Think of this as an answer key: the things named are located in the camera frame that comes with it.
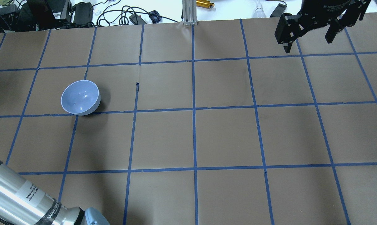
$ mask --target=bowl rim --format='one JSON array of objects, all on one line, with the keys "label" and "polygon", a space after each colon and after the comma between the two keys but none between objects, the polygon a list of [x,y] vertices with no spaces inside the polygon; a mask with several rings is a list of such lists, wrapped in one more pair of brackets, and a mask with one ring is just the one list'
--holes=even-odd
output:
[{"label": "bowl rim", "polygon": [[75,82],[73,82],[73,83],[71,83],[70,85],[68,85],[65,89],[64,89],[64,91],[63,91],[63,93],[62,93],[62,95],[61,95],[61,106],[62,106],[62,108],[64,109],[64,111],[67,111],[68,113],[71,113],[71,114],[73,114],[73,115],[76,115],[76,114],[79,114],[79,113],[84,113],[84,112],[86,112],[86,111],[83,111],[83,112],[71,112],[71,111],[69,111],[69,110],[66,110],[65,109],[65,107],[64,107],[64,105],[63,105],[63,101],[62,101],[62,99],[63,99],[63,95],[65,94],[65,91],[68,89],[68,88],[70,88],[70,86],[72,86],[73,84],[75,84],[75,83],[78,83],[78,82],[89,82],[89,83],[92,83],[92,84],[94,84],[94,86],[97,88],[97,99],[98,99],[98,97],[100,96],[100,90],[98,89],[98,86],[97,86],[97,84],[95,84],[94,82],[92,82],[92,81],[89,81],[89,80],[80,80],[80,81],[75,81]]}]

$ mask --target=gold cylinder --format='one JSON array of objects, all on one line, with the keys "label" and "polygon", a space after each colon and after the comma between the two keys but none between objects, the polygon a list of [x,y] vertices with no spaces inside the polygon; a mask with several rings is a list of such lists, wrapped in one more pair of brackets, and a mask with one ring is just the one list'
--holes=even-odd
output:
[{"label": "gold cylinder", "polygon": [[197,0],[197,6],[203,8],[213,8],[215,6],[215,3],[211,3],[207,0]]}]

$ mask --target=warning label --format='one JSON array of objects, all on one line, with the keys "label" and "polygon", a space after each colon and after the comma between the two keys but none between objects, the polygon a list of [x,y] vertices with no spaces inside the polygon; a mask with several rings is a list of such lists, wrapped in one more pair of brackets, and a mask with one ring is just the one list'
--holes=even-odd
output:
[{"label": "warning label", "polygon": [[15,195],[33,207],[36,207],[43,199],[45,192],[30,181],[26,181]]}]

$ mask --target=black robotic end effector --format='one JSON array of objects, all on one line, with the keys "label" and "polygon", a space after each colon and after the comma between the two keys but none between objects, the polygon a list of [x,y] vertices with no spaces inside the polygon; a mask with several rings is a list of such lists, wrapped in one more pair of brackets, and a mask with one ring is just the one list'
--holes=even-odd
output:
[{"label": "black robotic end effector", "polygon": [[278,44],[284,44],[286,53],[290,53],[292,43],[308,31],[330,25],[327,43],[332,43],[338,32],[344,27],[352,27],[357,19],[363,20],[371,0],[303,0],[297,15],[284,13],[277,24],[276,37]]}]

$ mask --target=bowl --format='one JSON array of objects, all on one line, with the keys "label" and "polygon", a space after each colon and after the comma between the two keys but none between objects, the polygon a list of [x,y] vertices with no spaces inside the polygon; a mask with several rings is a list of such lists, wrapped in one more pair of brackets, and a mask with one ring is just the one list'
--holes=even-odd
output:
[{"label": "bowl", "polygon": [[98,108],[101,94],[94,82],[82,80],[69,85],[61,96],[62,108],[68,113],[84,116]]}]

